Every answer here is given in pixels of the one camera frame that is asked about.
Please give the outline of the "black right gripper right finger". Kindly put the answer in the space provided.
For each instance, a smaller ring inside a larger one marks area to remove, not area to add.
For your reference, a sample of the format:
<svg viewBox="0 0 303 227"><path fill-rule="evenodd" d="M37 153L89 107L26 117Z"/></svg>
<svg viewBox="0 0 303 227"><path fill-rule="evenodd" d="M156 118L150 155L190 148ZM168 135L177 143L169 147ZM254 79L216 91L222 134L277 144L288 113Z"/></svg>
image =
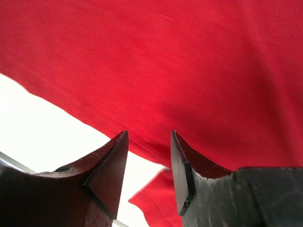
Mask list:
<svg viewBox="0 0 303 227"><path fill-rule="evenodd" d="M178 214L185 227L300 227L303 170L244 167L230 171L171 133Z"/></svg>

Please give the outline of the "dark red t shirt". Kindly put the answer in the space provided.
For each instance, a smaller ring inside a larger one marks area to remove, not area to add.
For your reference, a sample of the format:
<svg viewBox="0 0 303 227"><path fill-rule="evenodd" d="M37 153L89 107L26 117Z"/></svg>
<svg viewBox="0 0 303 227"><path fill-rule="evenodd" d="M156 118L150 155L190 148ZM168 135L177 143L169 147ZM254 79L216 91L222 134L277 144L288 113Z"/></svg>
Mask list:
<svg viewBox="0 0 303 227"><path fill-rule="evenodd" d="M3 0L0 71L166 166L130 199L179 227L170 135L215 163L303 164L300 0Z"/></svg>

